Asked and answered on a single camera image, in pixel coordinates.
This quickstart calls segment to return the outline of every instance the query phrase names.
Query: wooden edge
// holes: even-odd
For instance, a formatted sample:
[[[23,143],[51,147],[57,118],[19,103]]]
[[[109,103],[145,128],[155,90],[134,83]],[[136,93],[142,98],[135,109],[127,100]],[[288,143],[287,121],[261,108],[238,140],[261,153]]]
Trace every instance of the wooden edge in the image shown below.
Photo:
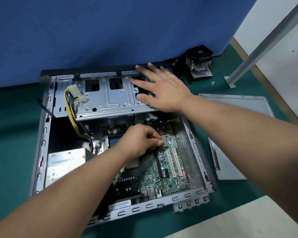
[[[247,53],[244,49],[238,44],[238,42],[233,38],[230,41],[230,44],[235,49],[237,54],[242,58],[242,60],[246,60],[248,58]],[[279,106],[282,112],[289,118],[289,120],[298,125],[298,117],[294,114],[291,108],[287,105],[287,103],[283,100],[283,98],[279,95],[276,89],[270,84],[270,82],[266,79],[263,73],[259,70],[259,68],[254,65],[250,68],[253,72],[254,76],[259,80],[262,86],[266,89],[270,97],[274,100],[274,102]]]

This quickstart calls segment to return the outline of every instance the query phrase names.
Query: white pci slot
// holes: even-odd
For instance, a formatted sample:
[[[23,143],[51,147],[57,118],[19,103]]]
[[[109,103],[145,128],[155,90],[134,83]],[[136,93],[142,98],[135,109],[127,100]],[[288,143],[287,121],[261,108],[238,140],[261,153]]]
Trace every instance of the white pci slot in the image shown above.
[[[173,166],[173,163],[172,163],[172,160],[171,160],[171,154],[170,154],[170,151],[168,149],[167,149],[167,156],[168,156],[168,161],[169,161],[169,164],[170,164],[172,176],[174,178],[176,178],[177,177],[177,173],[174,170],[174,166]]]
[[[180,166],[180,163],[179,163],[177,151],[176,151],[175,148],[173,148],[172,152],[173,152],[173,158],[174,158],[173,161],[177,165],[178,174],[179,174],[179,176],[182,176],[182,170],[181,170],[181,166]]]

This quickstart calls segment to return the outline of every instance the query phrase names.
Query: forearm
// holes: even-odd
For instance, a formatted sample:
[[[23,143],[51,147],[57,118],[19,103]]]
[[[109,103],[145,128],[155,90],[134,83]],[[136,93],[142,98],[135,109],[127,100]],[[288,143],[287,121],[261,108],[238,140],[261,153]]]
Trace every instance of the forearm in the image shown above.
[[[80,236],[123,167],[123,155],[110,149],[48,186],[0,221],[0,237]]]
[[[183,114],[221,148],[244,176],[295,219],[295,208],[289,206],[298,205],[298,127],[198,96],[185,103]]]

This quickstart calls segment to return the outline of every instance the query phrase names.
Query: white connector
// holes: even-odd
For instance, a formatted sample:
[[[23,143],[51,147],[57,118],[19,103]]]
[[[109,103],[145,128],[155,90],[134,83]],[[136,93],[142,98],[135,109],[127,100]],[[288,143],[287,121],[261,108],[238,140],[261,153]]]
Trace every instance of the white connector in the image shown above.
[[[74,98],[78,97],[78,100],[80,102],[86,102],[87,101],[87,98],[81,94],[81,92],[78,89],[76,84],[68,86],[68,89],[70,90],[70,92],[71,92],[71,94],[73,95]]]

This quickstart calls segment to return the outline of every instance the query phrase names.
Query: white floor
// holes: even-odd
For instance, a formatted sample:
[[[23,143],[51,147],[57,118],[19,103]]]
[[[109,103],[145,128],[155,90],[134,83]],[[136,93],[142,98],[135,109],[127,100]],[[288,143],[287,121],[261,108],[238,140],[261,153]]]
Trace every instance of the white floor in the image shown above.
[[[298,238],[298,225],[268,196],[174,233],[167,238]]]

